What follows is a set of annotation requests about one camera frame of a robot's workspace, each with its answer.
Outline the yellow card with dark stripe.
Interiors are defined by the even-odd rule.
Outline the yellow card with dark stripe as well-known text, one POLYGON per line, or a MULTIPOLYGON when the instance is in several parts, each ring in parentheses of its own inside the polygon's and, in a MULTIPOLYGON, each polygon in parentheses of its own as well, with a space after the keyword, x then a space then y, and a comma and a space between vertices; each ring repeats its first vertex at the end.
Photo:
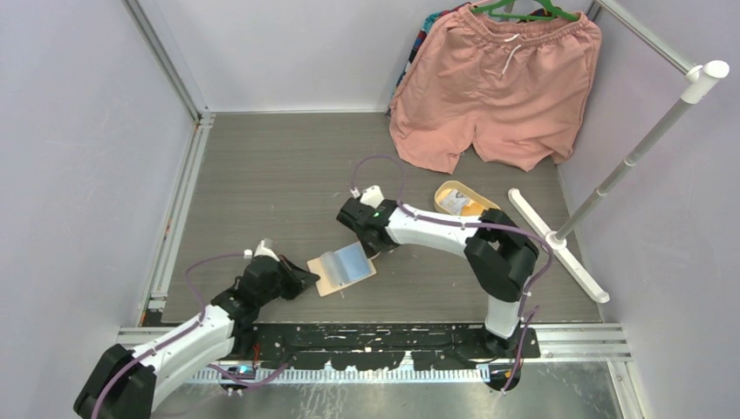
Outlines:
POLYGON ((495 203, 491 203, 491 202, 480 203, 477 201, 472 202, 469 208, 475 214, 482 214, 485 210, 491 210, 491 209, 499 210, 500 209, 500 207, 495 203))

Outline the beige leather card holder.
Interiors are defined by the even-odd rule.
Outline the beige leather card holder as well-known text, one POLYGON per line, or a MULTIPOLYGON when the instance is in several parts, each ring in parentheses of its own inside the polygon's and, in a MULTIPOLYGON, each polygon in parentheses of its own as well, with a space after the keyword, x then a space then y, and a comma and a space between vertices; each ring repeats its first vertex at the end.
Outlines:
POLYGON ((319 276, 315 283, 320 297, 340 292, 377 273, 360 242, 328 251, 307 262, 308 271, 319 276))

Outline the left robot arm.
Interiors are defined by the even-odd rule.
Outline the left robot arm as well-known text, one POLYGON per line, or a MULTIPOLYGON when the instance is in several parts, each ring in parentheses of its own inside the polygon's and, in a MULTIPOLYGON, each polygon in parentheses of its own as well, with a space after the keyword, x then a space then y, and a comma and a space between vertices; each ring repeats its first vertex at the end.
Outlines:
POLYGON ((274 299, 293 300, 319 275, 282 255, 251 258, 232 286, 193 318, 134 348, 109 347, 74 404, 81 418, 149 418, 175 389, 209 364, 241 361, 255 346, 254 322, 274 299))

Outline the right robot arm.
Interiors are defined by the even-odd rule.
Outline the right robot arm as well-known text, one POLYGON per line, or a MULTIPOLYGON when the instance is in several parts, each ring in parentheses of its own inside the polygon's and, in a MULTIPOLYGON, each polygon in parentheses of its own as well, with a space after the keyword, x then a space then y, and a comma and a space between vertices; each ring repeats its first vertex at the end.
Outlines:
POLYGON ((401 245, 417 245, 465 259, 488 295, 484 345, 495 358, 518 346, 524 286, 539 256, 531 234, 500 209, 479 216, 454 216, 384 199, 377 205, 349 198, 336 219, 359 239, 369 257, 401 245))

